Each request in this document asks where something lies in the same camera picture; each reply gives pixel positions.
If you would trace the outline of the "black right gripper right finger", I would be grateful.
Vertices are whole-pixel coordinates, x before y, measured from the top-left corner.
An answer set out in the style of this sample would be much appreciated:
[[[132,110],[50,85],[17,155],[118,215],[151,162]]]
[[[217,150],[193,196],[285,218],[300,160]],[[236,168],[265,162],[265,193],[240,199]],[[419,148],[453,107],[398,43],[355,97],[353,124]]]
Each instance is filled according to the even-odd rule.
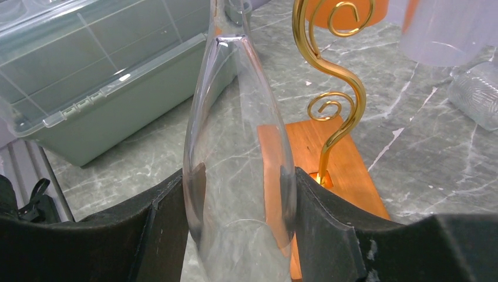
[[[496,281],[497,215],[404,225],[364,211],[296,168],[303,281]]]

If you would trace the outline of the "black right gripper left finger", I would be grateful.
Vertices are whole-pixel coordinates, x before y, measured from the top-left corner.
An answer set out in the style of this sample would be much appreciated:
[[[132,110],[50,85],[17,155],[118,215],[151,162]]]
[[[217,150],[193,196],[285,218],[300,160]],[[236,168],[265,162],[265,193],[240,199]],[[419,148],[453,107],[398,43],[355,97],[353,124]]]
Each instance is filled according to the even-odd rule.
[[[81,221],[33,223],[1,177],[2,281],[179,281],[188,226],[182,172]]]

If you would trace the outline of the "gold wire glass rack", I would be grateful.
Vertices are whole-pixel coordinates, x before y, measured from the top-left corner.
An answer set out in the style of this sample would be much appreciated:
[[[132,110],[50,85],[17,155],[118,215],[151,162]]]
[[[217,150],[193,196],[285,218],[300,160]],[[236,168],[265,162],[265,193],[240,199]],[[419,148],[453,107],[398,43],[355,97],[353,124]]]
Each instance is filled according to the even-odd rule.
[[[350,136],[351,130],[359,123],[365,111],[365,87],[350,70],[324,59],[316,43],[314,22],[323,3],[324,1],[294,2],[292,31],[295,44],[311,66],[346,82],[352,88],[354,96],[342,92],[320,94],[313,98],[307,107],[307,121],[286,125],[295,170],[301,168],[327,191],[364,211],[391,221]],[[369,1],[365,22],[359,28],[349,31],[339,31],[332,23],[332,17],[342,7],[352,8],[355,21],[359,22],[356,6],[351,1],[342,1],[332,9],[327,20],[327,29],[337,37],[347,38],[367,26],[375,9],[375,1]],[[296,232],[297,195],[295,202]],[[303,281],[296,234],[291,240],[290,275],[292,281]]]

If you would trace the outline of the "clear pink tinted glass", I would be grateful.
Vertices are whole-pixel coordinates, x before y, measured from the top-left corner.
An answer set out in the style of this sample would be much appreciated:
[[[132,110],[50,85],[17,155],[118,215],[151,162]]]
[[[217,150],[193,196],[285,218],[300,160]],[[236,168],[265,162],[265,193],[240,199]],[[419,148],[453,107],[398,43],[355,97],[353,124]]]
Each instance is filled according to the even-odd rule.
[[[183,191],[208,281],[290,281],[290,142],[250,35],[247,1],[211,1],[187,125]]]

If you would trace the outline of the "clear plastic storage box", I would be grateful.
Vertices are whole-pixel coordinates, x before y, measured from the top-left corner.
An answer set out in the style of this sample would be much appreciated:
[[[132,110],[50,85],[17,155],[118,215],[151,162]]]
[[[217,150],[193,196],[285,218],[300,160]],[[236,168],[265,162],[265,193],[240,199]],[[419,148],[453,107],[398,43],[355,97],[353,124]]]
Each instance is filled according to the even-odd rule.
[[[215,1],[2,1],[1,119],[84,166],[195,93]]]

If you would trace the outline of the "orange plastic goblet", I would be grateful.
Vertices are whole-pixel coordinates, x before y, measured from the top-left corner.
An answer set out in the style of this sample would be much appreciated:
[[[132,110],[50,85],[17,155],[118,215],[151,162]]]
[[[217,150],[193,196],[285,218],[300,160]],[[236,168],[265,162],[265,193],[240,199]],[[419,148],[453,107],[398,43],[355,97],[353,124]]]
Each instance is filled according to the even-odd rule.
[[[319,8],[315,17],[314,25],[319,28],[327,29],[327,20],[335,5],[343,0],[325,0],[323,5]],[[349,31],[359,28],[365,22],[369,12],[368,0],[352,0],[351,1],[358,10],[359,22],[355,21],[354,12],[350,7],[340,8],[332,17],[333,26],[339,31]],[[367,26],[377,24],[386,17],[388,13],[389,0],[375,1],[375,9],[373,11],[371,20]]]

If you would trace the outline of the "clear wine glass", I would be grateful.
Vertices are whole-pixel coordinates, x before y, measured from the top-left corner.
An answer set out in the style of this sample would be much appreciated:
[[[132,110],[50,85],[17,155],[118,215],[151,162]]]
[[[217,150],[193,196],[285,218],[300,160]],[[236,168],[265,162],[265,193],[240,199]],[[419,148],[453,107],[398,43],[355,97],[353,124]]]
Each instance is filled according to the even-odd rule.
[[[451,67],[470,62],[497,31],[497,1],[409,1],[399,47],[411,60]]]

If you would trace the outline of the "clear small glass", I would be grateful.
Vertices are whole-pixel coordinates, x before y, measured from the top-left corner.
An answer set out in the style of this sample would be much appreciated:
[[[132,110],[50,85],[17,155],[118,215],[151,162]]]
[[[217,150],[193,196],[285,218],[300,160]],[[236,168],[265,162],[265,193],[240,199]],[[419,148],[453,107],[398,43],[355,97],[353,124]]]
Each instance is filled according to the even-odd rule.
[[[483,61],[454,68],[447,90],[449,101],[487,131],[497,130],[497,63]]]

